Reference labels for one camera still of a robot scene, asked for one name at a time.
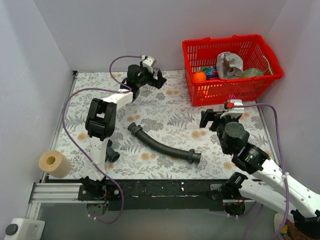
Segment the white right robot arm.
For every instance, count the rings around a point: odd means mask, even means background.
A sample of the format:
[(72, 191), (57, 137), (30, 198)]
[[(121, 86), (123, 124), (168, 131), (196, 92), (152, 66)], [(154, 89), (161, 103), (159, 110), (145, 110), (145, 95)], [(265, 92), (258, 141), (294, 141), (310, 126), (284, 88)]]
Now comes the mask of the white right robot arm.
[(250, 134), (239, 122), (244, 113), (238, 110), (201, 112), (200, 128), (211, 122), (222, 152), (246, 174), (235, 172), (223, 189), (232, 199), (250, 198), (283, 214), (304, 235), (320, 238), (320, 196), (305, 187), (269, 157), (261, 148), (249, 143)]

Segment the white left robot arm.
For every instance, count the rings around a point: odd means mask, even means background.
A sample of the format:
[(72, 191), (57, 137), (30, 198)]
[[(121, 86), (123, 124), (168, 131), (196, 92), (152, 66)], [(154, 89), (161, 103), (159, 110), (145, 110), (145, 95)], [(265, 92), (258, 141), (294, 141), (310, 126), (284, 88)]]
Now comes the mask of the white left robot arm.
[(85, 129), (89, 136), (89, 156), (93, 161), (93, 166), (87, 172), (87, 176), (80, 179), (80, 182), (85, 191), (95, 200), (103, 199), (107, 194), (107, 189), (102, 184), (102, 180), (106, 177), (94, 166), (104, 170), (106, 161), (114, 163), (120, 157), (120, 154), (112, 149), (113, 143), (110, 140), (116, 127), (117, 111), (134, 102), (139, 96), (141, 87), (150, 85), (160, 89), (166, 82), (161, 70), (154, 67), (155, 64), (155, 59), (147, 57), (139, 65), (130, 65), (127, 77), (121, 82), (119, 93), (103, 99), (94, 98), (91, 101)]

